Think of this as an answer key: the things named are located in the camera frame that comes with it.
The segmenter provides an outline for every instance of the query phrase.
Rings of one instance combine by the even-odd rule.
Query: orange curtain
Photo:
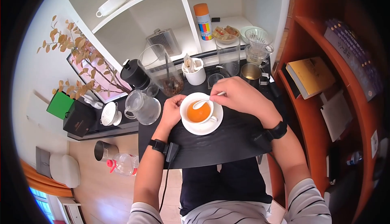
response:
[[[71,189],[65,184],[37,173],[34,168],[25,163],[22,159],[20,159],[20,162],[30,187],[55,196],[73,197]]]

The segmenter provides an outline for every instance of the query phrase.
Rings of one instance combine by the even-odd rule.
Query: bookshelf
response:
[[[383,98],[381,95],[377,95],[370,102],[367,102],[352,70],[335,48],[324,38],[326,30],[324,22],[333,17],[349,24],[366,48],[375,56],[373,61],[378,70],[387,71],[378,31],[357,0],[295,0],[292,23],[275,74],[275,81],[288,94],[290,103],[294,108],[297,117],[296,123],[299,124],[303,136],[303,148],[309,170],[322,195],[330,186],[326,177],[326,155],[329,147],[340,144],[341,150],[345,152],[352,148],[362,150],[363,163],[362,167],[358,168],[357,188],[353,194],[354,197],[351,197],[350,200],[353,201],[353,205],[343,207],[340,214],[334,216],[335,223],[341,219],[343,223],[353,223],[363,210],[374,187],[372,178],[376,156],[372,157],[371,136],[377,130],[380,138]],[[332,143],[330,139],[328,129],[319,110],[322,105],[319,95],[307,100],[295,99],[281,71],[285,63],[314,56],[321,56],[327,63],[327,66],[336,77],[337,85],[343,88],[349,108],[354,115],[353,129],[349,132],[351,135],[340,142]],[[283,193],[284,183],[278,171],[277,165],[270,164],[272,192],[276,196],[275,200],[280,201],[279,204],[285,206],[285,200],[283,200],[283,197],[285,197]]]

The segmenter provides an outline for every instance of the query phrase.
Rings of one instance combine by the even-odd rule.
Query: person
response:
[[[239,77],[219,80],[210,95],[211,101],[256,116],[265,129],[273,129],[282,121],[274,104]],[[176,95],[165,101],[152,139],[167,142],[171,129],[181,119],[179,108],[185,97]],[[285,179],[287,223],[331,223],[329,209],[310,178],[305,154],[290,127],[271,143]],[[148,146],[137,171],[128,224],[163,223],[158,211],[163,164],[164,155]],[[183,169],[180,214],[185,224],[268,223],[271,201],[254,157],[223,163],[220,172],[215,165]]]

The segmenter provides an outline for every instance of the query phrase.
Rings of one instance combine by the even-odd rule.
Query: black grinder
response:
[[[137,59],[127,59],[120,71],[120,78],[126,81],[132,89],[144,90],[150,83],[150,78],[138,66]]]

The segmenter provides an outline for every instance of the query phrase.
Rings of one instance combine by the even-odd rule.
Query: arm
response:
[[[216,95],[221,91],[226,94]],[[220,105],[256,116],[265,129],[273,129],[282,120],[274,104],[239,77],[219,80],[210,95],[210,100]],[[287,194],[298,182],[310,178],[305,154],[290,127],[282,138],[272,140],[272,151],[282,169]]]
[[[175,95],[165,101],[161,121],[152,139],[159,139],[168,143],[170,131],[181,119],[180,104],[185,97],[185,95]],[[158,192],[163,176],[164,161],[164,155],[148,145],[135,178],[134,203],[147,203],[159,211]]]

